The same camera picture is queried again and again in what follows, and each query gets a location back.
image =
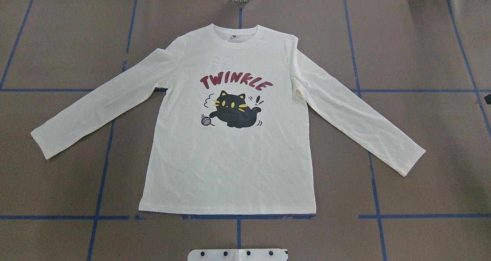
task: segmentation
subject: squiggle line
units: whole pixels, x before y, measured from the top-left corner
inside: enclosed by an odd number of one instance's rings
[[[205,102],[203,103],[203,106],[205,106],[205,107],[209,108],[209,107],[206,105],[206,103],[208,102],[208,100],[210,100],[210,98],[212,97],[212,95],[214,95],[214,94],[210,94],[210,95],[208,95],[208,98],[207,98],[207,99],[205,100]]]

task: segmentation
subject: blue tape grid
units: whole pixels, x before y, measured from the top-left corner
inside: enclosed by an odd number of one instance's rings
[[[126,53],[129,53],[130,49],[130,40],[132,36],[132,30],[133,30],[133,23],[135,20],[135,12],[137,9],[137,1],[135,0],[133,4],[133,15],[132,15],[132,20],[130,23],[130,31],[128,34],[128,43],[126,46]],[[30,13],[30,9],[32,7],[33,0],[30,0],[28,9],[26,10],[26,14],[24,16],[22,25],[20,27],[20,30],[17,34],[16,41],[14,43],[14,46],[12,48],[12,51],[10,53],[7,66],[5,67],[5,71],[2,76],[2,80],[0,81],[0,92],[91,92],[93,89],[3,89],[3,84],[5,83],[5,78],[7,77],[8,70],[10,67],[10,63],[14,57],[15,50],[17,48],[17,44],[19,42],[19,39],[21,37],[23,28],[26,24],[27,17]],[[463,45],[460,40],[460,36],[458,33],[458,30],[456,28],[454,16],[453,16],[453,11],[452,7],[450,5],[450,1],[447,0],[447,5],[449,8],[449,13],[450,13],[450,18],[452,21],[452,25],[455,31],[456,39],[459,43],[459,47],[461,49],[463,59],[465,62],[465,65],[468,69],[468,73],[470,76],[470,80],[472,82],[473,90],[378,90],[378,89],[362,89],[360,84],[359,84],[359,77],[358,77],[358,68],[356,65],[356,58],[354,54],[354,45],[353,45],[353,37],[351,34],[351,26],[349,23],[349,13],[348,13],[348,6],[347,6],[347,1],[344,0],[344,6],[345,6],[345,13],[346,13],[346,22],[347,22],[347,28],[348,28],[348,35],[349,35],[349,44],[351,48],[351,58],[353,60],[353,67],[354,67],[354,76],[356,78],[356,89],[351,90],[354,93],[357,93],[358,96],[361,98],[361,93],[475,93],[477,100],[479,102],[479,107],[481,109],[481,113],[484,118],[484,123],[486,124],[486,128],[488,130],[488,134],[491,137],[491,128],[489,127],[489,122],[487,120],[486,114],[484,112],[484,108],[482,105],[482,102],[479,97],[479,93],[489,93],[491,90],[478,90],[477,86],[475,84],[474,77],[472,75],[472,71],[470,69],[470,65],[468,63],[467,56],[465,54],[465,51],[463,49]],[[242,28],[242,8],[239,9],[239,28]],[[123,69],[122,71],[126,70],[126,60],[123,63]],[[156,89],[155,92],[165,92],[166,89]],[[105,176],[107,172],[107,165],[108,165],[108,160],[109,160],[109,151],[112,145],[112,137],[114,134],[114,121],[112,121],[111,124],[111,131],[109,133],[109,141],[107,144],[107,152],[106,152],[106,157],[105,157],[105,164],[103,168],[103,175],[101,179],[101,185],[99,188],[99,196],[97,200],[97,207],[96,207],[96,212],[94,216],[63,216],[63,215],[0,215],[0,220],[93,220],[93,229],[92,229],[92,235],[91,235],[91,243],[89,245],[89,252],[87,255],[88,261],[91,259],[91,254],[93,251],[93,245],[94,245],[94,240],[95,240],[95,234],[97,230],[97,221],[98,220],[129,220],[129,216],[100,216],[100,206],[101,206],[101,201],[102,201],[102,195],[104,191],[104,183],[105,183]],[[386,256],[386,249],[385,249],[385,243],[384,243],[384,233],[382,229],[382,219],[435,219],[435,218],[491,218],[491,214],[385,214],[382,215],[380,213],[379,209],[379,201],[378,201],[378,196],[377,196],[377,186],[375,182],[375,174],[373,170],[373,162],[372,162],[372,155],[371,153],[369,154],[369,161],[370,161],[370,172],[372,175],[372,188],[373,188],[373,194],[374,194],[374,202],[375,202],[375,207],[376,207],[376,214],[375,215],[359,215],[359,219],[377,219],[378,225],[379,225],[379,236],[381,240],[381,246],[382,246],[382,255],[384,257],[384,261],[387,260]],[[242,247],[242,242],[241,242],[241,222],[243,219],[251,219],[251,220],[259,220],[259,219],[311,219],[315,217],[315,215],[183,215],[182,219],[183,220],[218,220],[218,219],[233,219],[237,220],[237,247],[241,248]]]

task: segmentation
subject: sleeve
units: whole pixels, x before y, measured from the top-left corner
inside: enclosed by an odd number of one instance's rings
[[[49,159],[82,137],[147,100],[156,87],[174,83],[173,71],[185,52],[181,37],[165,50],[156,49],[141,62],[91,91],[31,132]]]
[[[293,36],[286,49],[293,93],[307,101],[334,127],[405,177],[425,150],[297,50],[297,41]]]

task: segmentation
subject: t-shirt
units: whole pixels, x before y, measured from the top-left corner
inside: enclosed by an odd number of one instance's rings
[[[210,24],[156,49],[31,135],[49,159],[167,88],[139,206],[151,212],[315,213],[307,104],[405,176],[425,150],[297,42],[260,25]]]

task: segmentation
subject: cartoon cat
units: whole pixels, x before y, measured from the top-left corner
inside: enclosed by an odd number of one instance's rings
[[[261,108],[249,108],[245,98],[245,94],[233,95],[221,91],[220,96],[214,101],[216,111],[210,114],[210,118],[217,117],[226,122],[228,127],[247,128],[254,125]]]

